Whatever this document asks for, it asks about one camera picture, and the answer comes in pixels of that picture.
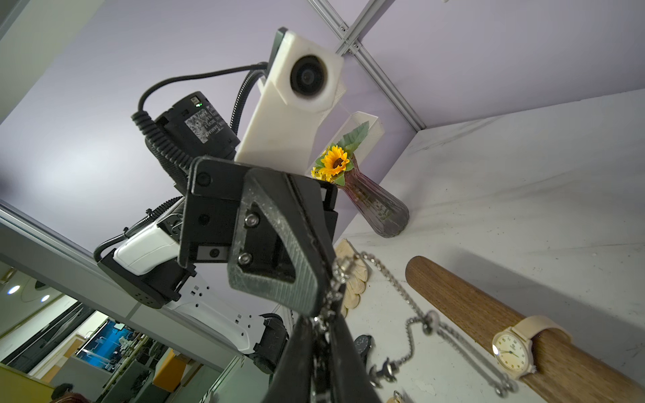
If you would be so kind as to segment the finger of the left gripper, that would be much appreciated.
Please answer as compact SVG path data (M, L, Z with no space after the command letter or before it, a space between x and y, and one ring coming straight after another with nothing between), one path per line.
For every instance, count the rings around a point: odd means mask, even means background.
M337 190L327 182L316 181L305 176L290 175L298 204L302 208L312 243L324 262L333 262L334 235L338 222L335 211Z
M231 252L233 289L317 316L334 258L321 185L278 171L248 171Z

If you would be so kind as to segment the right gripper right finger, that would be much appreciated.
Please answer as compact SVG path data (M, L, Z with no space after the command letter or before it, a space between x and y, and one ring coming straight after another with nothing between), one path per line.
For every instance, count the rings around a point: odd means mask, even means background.
M342 316L330 322L329 345L332 402L379 403L381 399L369 381L366 368L354 346L354 339Z

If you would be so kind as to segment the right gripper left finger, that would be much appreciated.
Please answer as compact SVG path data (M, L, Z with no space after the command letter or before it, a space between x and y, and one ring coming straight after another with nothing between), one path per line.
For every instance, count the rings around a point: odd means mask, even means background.
M264 403L304 403L311 399L314 333L311 321L300 317L278 365Z

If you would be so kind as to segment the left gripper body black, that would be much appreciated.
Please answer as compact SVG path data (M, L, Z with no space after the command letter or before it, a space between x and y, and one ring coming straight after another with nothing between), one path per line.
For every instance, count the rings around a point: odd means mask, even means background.
M278 202L289 217L298 204L288 174L233 161L200 157L191 164L183 213L178 263L227 263L242 253L251 254L248 267L257 270L291 270L284 242L270 228L268 216L253 201L241 206L245 186L259 178L268 191L263 199Z

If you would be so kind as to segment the cream strap wrist watch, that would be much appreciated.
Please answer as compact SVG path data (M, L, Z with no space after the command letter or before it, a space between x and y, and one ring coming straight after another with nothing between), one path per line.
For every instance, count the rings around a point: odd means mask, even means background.
M559 331L567 341L572 341L568 331L544 316L525 317L493 337L492 352L511 379L517 380L537 372L533 362L532 339L547 330Z

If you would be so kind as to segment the wooden watch stand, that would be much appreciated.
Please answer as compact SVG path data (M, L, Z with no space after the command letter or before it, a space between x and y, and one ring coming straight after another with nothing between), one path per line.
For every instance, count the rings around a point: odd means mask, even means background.
M547 326L529 337L517 327L539 325L433 261L417 256L406 281L457 327L493 352L507 334L527 343L526 373L519 379L547 402L643 402L644 388L574 346L564 330Z

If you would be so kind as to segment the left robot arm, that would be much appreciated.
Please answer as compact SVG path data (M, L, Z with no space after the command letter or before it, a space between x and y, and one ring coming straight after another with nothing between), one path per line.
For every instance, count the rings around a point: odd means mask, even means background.
M132 119L180 194L97 246L99 268L138 302L201 322L275 372L289 339L281 317L218 302L198 265L224 264L235 290L316 314L334 260L337 188L236 162L238 124L201 92L157 119L143 107Z

